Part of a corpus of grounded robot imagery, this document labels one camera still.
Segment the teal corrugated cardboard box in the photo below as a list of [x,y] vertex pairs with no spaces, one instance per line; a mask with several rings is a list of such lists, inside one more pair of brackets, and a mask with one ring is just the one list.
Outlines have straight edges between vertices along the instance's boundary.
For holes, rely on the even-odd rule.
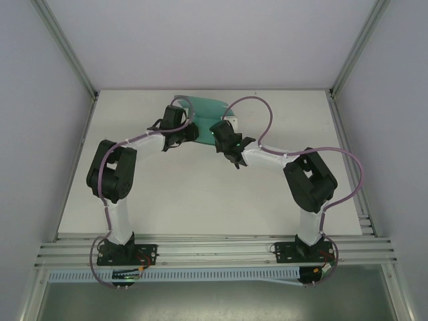
[[209,128],[221,120],[228,104],[221,100],[210,98],[201,98],[196,96],[176,95],[173,106],[184,107],[192,104],[195,116],[191,122],[194,122],[199,128],[199,137],[195,141],[199,144],[214,146],[215,139]]

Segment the aluminium cross rails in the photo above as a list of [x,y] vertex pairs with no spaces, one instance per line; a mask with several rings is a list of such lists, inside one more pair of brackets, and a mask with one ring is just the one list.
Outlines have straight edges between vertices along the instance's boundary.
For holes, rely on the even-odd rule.
[[[387,237],[334,236],[342,265],[397,263],[398,255]],[[285,235],[137,235],[137,244],[155,244],[157,268],[270,267],[276,264],[274,243],[293,241]],[[35,268],[86,268],[92,235],[63,233],[43,243]]]

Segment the black controller board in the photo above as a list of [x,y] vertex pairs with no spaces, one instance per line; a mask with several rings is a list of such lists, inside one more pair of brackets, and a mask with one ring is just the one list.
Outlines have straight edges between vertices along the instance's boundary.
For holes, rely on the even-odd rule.
[[139,280],[144,272],[144,267],[125,269],[125,270],[113,270],[112,271],[112,285],[121,289],[124,288],[127,290],[132,286],[137,280]]
[[307,266],[299,268],[298,281],[305,287],[316,287],[328,280],[335,272],[336,264],[327,263],[323,266]]

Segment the aluminium side rail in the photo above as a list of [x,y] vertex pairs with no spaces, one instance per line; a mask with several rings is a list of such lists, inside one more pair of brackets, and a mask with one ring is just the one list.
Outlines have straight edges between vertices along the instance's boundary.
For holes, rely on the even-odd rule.
[[[338,137],[339,145],[342,149],[347,150],[348,152],[352,152],[348,140],[348,135],[345,131],[342,119],[339,114],[339,109],[334,99],[329,94],[327,94],[327,101],[332,115],[336,135]],[[353,160],[350,156],[343,156],[343,159],[351,190],[353,191],[358,185],[360,178],[360,170],[356,161]],[[362,234],[365,237],[378,237],[375,225],[372,220],[368,199],[363,188],[361,188],[359,192],[353,197],[353,200],[356,206],[356,212],[358,215],[358,220],[360,222]]]
[[84,142],[85,142],[85,139],[86,139],[86,135],[88,133],[88,129],[90,127],[90,123],[92,121],[92,117],[93,117],[93,114],[94,114],[94,110],[96,108],[96,104],[97,104],[98,98],[99,98],[99,94],[97,94],[96,97],[92,100],[91,107],[90,107],[89,112],[88,112],[88,114],[86,116],[86,121],[84,123],[84,127],[83,127],[83,129],[82,129],[82,131],[81,131],[81,133],[79,135],[79,140],[78,140],[78,145],[77,145],[77,151],[74,153],[71,171],[70,171],[69,175],[67,176],[67,180],[66,180],[66,190],[65,190],[64,195],[63,195],[63,197],[61,199],[62,202],[60,204],[59,217],[56,219],[56,224],[55,224],[55,229],[54,229],[53,236],[50,237],[50,239],[49,239],[50,241],[52,241],[54,243],[57,241],[57,238],[58,238],[58,231],[59,231],[59,228],[60,228],[62,217],[64,215],[64,211],[65,211],[65,208],[66,208],[66,204],[67,204],[67,201],[68,201],[68,197],[69,197],[69,194],[70,194],[70,190],[71,190],[71,187],[72,187],[74,176],[75,176],[75,173],[76,173],[76,170],[77,170],[77,167],[78,167],[78,163],[79,163],[79,160],[80,160],[80,156],[81,156],[81,153],[82,153],[83,145],[84,145]]

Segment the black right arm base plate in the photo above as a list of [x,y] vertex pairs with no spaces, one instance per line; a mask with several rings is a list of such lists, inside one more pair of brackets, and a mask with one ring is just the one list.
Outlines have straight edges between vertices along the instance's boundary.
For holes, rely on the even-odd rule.
[[334,247],[329,241],[315,245],[315,248],[307,253],[300,251],[294,241],[276,242],[272,251],[277,263],[326,263],[336,259]]

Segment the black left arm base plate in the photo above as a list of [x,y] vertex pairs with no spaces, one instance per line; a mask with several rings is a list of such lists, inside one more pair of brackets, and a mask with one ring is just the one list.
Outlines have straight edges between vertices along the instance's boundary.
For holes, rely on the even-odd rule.
[[107,243],[100,246],[96,265],[98,266],[154,266],[157,245],[134,244],[116,245]]

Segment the aluminium frame post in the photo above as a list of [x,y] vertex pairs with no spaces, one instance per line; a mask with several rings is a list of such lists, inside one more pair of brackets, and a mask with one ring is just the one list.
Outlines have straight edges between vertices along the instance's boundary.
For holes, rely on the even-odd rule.
[[385,11],[387,10],[387,7],[390,3],[391,0],[374,1],[374,4],[370,9],[368,16],[366,17],[362,28],[359,31],[351,47],[351,50],[329,91],[330,97],[332,99],[337,99],[337,97],[339,97],[349,75],[352,73],[354,66],[356,65],[361,54],[363,53],[369,39],[377,28],[381,18],[385,14]]
[[47,3],[47,0],[29,0],[36,10],[37,14],[43,21],[46,29],[59,47],[69,66],[75,73],[77,79],[84,87],[92,102],[95,102],[98,97],[98,92],[87,75],[82,63],[78,59],[71,43],[67,39],[62,27],[57,21],[53,11]]

